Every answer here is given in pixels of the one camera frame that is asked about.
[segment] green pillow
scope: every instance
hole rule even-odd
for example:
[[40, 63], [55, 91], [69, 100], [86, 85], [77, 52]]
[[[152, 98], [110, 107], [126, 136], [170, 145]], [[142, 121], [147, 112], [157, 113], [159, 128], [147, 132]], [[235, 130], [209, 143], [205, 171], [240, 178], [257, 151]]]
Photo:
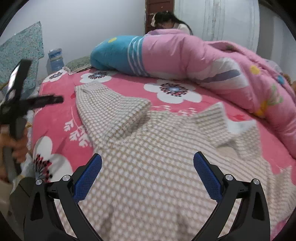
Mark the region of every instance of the green pillow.
[[74, 59], [67, 63], [64, 67], [64, 69], [68, 72], [69, 75], [87, 70], [91, 68], [90, 63], [90, 55]]

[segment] blue gripper pad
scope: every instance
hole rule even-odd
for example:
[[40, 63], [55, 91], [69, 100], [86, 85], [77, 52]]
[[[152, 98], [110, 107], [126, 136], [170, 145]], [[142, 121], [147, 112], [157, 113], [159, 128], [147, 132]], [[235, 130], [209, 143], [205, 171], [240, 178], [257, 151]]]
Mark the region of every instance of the blue gripper pad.
[[86, 198], [101, 168], [102, 158], [96, 155], [74, 186], [73, 199], [76, 203]]
[[221, 184], [204, 160], [204, 157], [198, 152], [193, 157], [193, 165], [210, 198], [219, 203], [222, 200]]

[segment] white flower print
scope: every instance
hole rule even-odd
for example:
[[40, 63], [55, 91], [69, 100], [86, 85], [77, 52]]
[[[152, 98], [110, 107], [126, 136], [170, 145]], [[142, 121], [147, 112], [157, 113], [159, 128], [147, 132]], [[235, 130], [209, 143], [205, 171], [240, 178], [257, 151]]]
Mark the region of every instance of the white flower print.
[[35, 178], [46, 182], [59, 181], [64, 175], [72, 175], [73, 170], [66, 157], [52, 154], [52, 141], [49, 137], [41, 137], [34, 147], [33, 163]]
[[97, 70], [95, 72], [90, 72], [90, 73], [86, 73], [86, 74], [83, 74], [81, 76], [81, 80], [80, 80], [80, 83], [90, 83], [90, 82], [93, 82], [93, 81], [98, 81], [100, 83], [103, 83], [103, 82], [107, 82], [109, 80], [112, 79], [111, 76], [117, 74], [117, 72], [115, 71], [101, 71], [101, 70]]
[[45, 78], [45, 80], [43, 80], [43, 83], [49, 82], [49, 81], [50, 82], [55, 82], [55, 81], [59, 80], [66, 73], [67, 73], [67, 71], [61, 69], [61, 70], [55, 72], [54, 74], [51, 74], [51, 75], [47, 76]]
[[75, 122], [72, 107], [71, 107], [71, 114], [72, 114], [72, 119], [66, 122], [64, 126], [65, 132], [71, 131], [69, 135], [70, 141], [78, 141], [79, 146], [83, 148], [88, 146], [92, 147], [92, 144], [89, 140], [89, 136], [85, 132], [84, 126], [78, 126], [77, 123]]
[[157, 93], [157, 98], [162, 102], [179, 104], [184, 100], [199, 103], [202, 96], [194, 92], [195, 87], [183, 83], [176, 83], [170, 80], [157, 80], [157, 83], [148, 83], [144, 85], [144, 89]]
[[177, 115], [181, 115], [181, 116], [193, 116], [195, 114], [197, 114], [197, 111], [195, 108], [187, 108], [185, 110], [178, 110], [178, 109], [174, 109], [169, 105], [160, 105], [160, 106], [152, 106], [151, 110], [156, 110], [156, 111], [169, 111], [169, 112], [173, 112], [173, 113], [177, 113]]

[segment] white stripe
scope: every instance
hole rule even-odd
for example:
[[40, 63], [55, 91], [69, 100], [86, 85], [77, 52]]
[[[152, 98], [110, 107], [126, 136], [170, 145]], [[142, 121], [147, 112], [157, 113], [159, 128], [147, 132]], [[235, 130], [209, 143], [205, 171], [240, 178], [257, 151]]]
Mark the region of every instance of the white stripe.
[[235, 60], [231, 58], [220, 58], [212, 61], [212, 63], [204, 70], [188, 73], [188, 76], [190, 79], [204, 80], [233, 69], [236, 69], [241, 73], [240, 66]]
[[131, 60], [130, 60], [129, 50], [130, 50], [130, 48], [131, 48], [131, 43], [133, 42], [133, 40], [134, 40], [135, 38], [137, 38], [137, 37], [134, 37], [134, 38], [131, 40], [130, 44], [128, 45], [128, 63], [129, 63], [129, 65], [130, 65], [130, 67], [131, 67], [131, 70], [133, 71], [134, 74], [136, 74], [136, 72], [135, 72], [135, 70], [134, 70], [134, 68], [133, 68], [133, 65], [132, 65], [132, 63], [131, 63]]
[[133, 59], [133, 64], [134, 64], [135, 69], [138, 71], [138, 74], [139, 74], [139, 75], [142, 75], [141, 70], [140, 70], [140, 68], [139, 68], [138, 65], [137, 65], [137, 61], [135, 60], [135, 52], [134, 52], [134, 50], [135, 50], [135, 47], [136, 47], [136, 42], [137, 42], [137, 41], [135, 41], [135, 42], [133, 43], [133, 50], [132, 50], [132, 52], [131, 52], [131, 56], [132, 56], [132, 59]]
[[141, 71], [143, 72], [144, 76], [148, 76], [147, 73], [144, 71], [144, 69], [142, 68], [142, 65], [141, 65], [141, 61], [140, 61], [140, 42], [143, 38], [141, 38], [138, 42], [138, 47], [137, 47], [137, 57], [138, 57], [138, 63], [139, 63], [139, 66], [140, 66], [140, 69]]
[[249, 81], [243, 74], [241, 74], [228, 80], [213, 81], [210, 83], [201, 82], [200, 86], [210, 90], [236, 90], [249, 86]]

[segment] black hair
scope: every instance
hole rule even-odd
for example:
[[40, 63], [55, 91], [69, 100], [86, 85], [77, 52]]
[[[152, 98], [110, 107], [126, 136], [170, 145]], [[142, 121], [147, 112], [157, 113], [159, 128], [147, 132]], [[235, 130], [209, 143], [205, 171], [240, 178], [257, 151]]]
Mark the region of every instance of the black hair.
[[158, 12], [157, 14], [155, 14], [154, 19], [155, 19], [156, 27], [158, 27], [158, 23], [162, 24], [162, 23], [168, 22], [169, 20], [171, 20], [173, 23], [185, 24], [189, 28], [190, 35], [193, 35], [193, 32], [192, 32], [191, 28], [189, 27], [189, 25], [187, 23], [185, 23], [184, 21], [178, 19], [170, 11]]

